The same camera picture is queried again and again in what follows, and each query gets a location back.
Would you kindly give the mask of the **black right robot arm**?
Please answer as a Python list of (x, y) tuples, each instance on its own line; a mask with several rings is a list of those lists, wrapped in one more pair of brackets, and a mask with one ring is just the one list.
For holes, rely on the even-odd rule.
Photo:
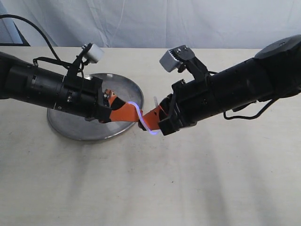
[(160, 64), (168, 72), (187, 70), (194, 78), (174, 83), (173, 92), (138, 121), (142, 130), (160, 130), (165, 136), (255, 102), (269, 107), (301, 91), (300, 35), (273, 42), (254, 57), (218, 73), (209, 71), (185, 45), (168, 50)]

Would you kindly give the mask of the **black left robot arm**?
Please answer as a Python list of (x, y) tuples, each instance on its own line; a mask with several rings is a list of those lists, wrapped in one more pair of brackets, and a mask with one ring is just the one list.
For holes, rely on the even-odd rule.
[(98, 77), (79, 77), (74, 67), (67, 75), (45, 70), (12, 55), (0, 54), (0, 97), (98, 120), (139, 121), (139, 110), (109, 89)]

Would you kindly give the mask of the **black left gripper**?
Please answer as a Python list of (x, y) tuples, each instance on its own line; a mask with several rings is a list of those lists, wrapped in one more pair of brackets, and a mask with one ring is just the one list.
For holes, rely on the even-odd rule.
[(85, 118), (98, 120), (138, 122), (134, 106), (120, 99), (112, 90), (102, 88), (103, 80), (93, 76), (86, 79), (78, 76), (78, 70), (71, 66), (63, 79), (54, 110)]

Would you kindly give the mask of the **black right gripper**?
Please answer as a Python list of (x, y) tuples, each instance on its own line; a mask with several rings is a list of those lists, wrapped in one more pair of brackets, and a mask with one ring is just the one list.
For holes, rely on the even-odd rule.
[[(207, 67), (196, 57), (183, 63), (178, 71), (188, 70), (194, 80), (186, 83), (183, 79), (172, 85), (173, 93), (168, 95), (161, 104), (143, 115), (143, 120), (151, 131), (161, 130), (164, 136), (179, 131), (182, 128), (195, 126), (198, 115), (211, 99), (208, 85), (210, 73)], [(143, 131), (147, 129), (141, 121), (138, 127)]]

